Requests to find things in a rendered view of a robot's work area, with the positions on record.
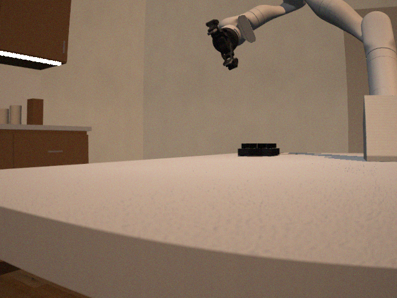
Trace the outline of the black knob box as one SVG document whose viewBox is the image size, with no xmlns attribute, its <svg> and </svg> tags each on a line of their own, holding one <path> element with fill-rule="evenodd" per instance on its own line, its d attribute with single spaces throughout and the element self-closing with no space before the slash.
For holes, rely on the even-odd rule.
<svg viewBox="0 0 397 298">
<path fill-rule="evenodd" d="M 266 149 L 267 148 L 267 149 Z M 279 155 L 280 149 L 277 144 L 273 143 L 242 143 L 241 148 L 238 148 L 238 155 L 240 156 L 274 156 Z"/>
</svg>

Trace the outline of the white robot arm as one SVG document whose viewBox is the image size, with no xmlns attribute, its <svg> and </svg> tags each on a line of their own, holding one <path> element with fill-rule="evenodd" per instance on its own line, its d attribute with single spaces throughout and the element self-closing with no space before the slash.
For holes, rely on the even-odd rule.
<svg viewBox="0 0 397 298">
<path fill-rule="evenodd" d="M 283 0 L 279 6 L 260 5 L 244 14 L 223 19 L 219 29 L 233 29 L 238 46 L 256 41 L 253 30 L 308 4 L 322 20 L 346 31 L 364 44 L 369 95 L 397 95 L 397 51 L 390 18 L 373 11 L 360 17 L 343 0 Z"/>
</svg>

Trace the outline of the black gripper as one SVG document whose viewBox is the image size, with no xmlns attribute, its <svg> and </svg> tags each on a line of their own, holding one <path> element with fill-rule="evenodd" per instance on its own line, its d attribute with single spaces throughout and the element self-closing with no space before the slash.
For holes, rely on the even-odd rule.
<svg viewBox="0 0 397 298">
<path fill-rule="evenodd" d="M 223 66 L 232 70 L 238 67 L 238 59 L 234 58 L 234 50 L 238 45 L 239 37 L 233 29 L 228 27 L 219 29 L 218 25 L 217 19 L 207 22 L 206 26 L 209 27 L 207 34 L 212 36 L 215 49 L 221 52 L 221 57 L 225 60 Z M 227 60 L 228 58 L 230 59 Z"/>
</svg>

